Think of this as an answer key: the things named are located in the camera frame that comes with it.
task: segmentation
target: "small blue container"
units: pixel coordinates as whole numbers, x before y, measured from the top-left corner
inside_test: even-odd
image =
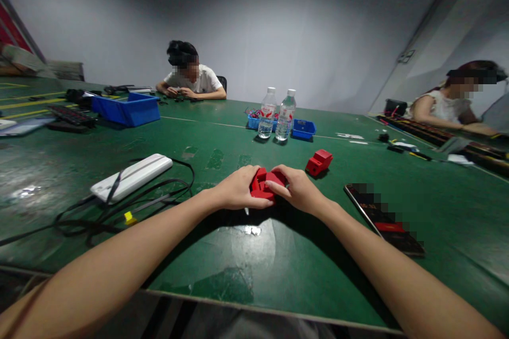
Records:
[[[252,118],[248,117],[248,128],[253,130],[258,130],[258,125],[260,124],[260,118]],[[277,120],[272,122],[272,132],[276,131]]]
[[[293,120],[292,138],[300,140],[311,140],[317,133],[317,127],[313,122],[302,119]]]
[[[106,120],[136,127],[161,119],[157,100],[157,97],[138,93],[129,93],[127,102],[96,96],[92,98],[92,111]]]

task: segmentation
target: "person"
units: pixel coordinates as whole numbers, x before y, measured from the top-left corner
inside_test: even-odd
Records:
[[[0,315],[0,337],[91,335],[205,217],[219,209],[272,206],[273,202],[250,194],[249,185],[259,168],[242,167],[217,186],[122,231],[70,262]],[[273,171],[286,177],[288,188],[267,182],[270,189],[332,230],[408,337],[504,337],[437,278],[327,199],[304,171],[285,165]]]
[[[471,92],[479,91],[484,74],[496,72],[493,61],[477,60],[450,71],[447,80],[440,86],[418,97],[407,109],[404,117],[440,128],[450,128],[492,136],[497,131],[480,123],[466,99]]]
[[[39,57],[29,51],[0,41],[0,76],[56,78]]]
[[[173,40],[166,51],[174,70],[156,85],[157,91],[175,98],[184,97],[204,100],[226,99],[226,91],[216,74],[200,64],[196,48],[188,43]]]

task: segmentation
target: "bottle label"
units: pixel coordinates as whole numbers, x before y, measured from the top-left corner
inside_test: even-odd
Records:
[[[293,120],[293,113],[294,112],[295,112],[295,110],[281,108],[281,112],[280,112],[279,115],[281,117],[283,117],[283,118],[288,118],[288,120]]]
[[[262,118],[273,118],[274,112],[276,111],[276,106],[262,106],[260,110],[260,114]]]

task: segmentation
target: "water bottle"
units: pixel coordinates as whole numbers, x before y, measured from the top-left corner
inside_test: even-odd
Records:
[[[260,124],[258,125],[258,136],[267,139],[272,134],[274,115],[276,115],[276,88],[268,87],[267,95],[261,102]]]
[[[293,113],[297,104],[295,103],[295,90],[289,89],[286,98],[279,108],[279,119],[277,121],[276,138],[278,140],[288,139],[288,134],[292,129]]]

